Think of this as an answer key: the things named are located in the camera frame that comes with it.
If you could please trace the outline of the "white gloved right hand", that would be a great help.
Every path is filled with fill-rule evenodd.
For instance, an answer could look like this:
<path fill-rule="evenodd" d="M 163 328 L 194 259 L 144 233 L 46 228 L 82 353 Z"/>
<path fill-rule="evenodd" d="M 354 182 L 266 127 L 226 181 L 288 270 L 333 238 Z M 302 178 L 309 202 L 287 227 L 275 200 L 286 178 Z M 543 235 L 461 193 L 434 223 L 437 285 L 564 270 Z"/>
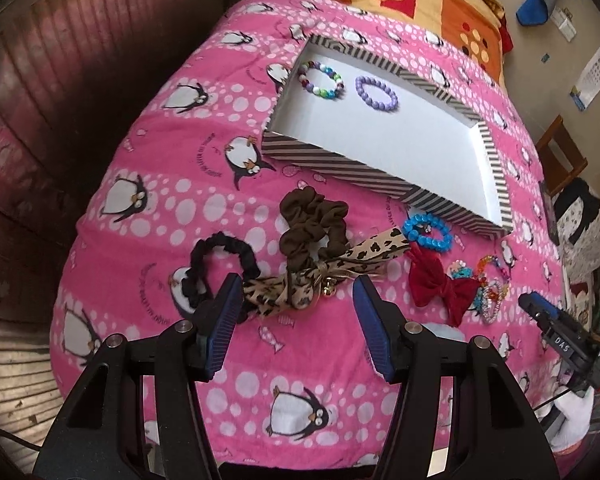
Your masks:
<path fill-rule="evenodd" d="M 566 386 L 558 389 L 559 396 L 553 402 L 565 420 L 554 434 L 547 438 L 552 452 L 564 455 L 574 451 L 590 429 L 595 389 L 588 387 L 585 392 L 574 393 Z"/>

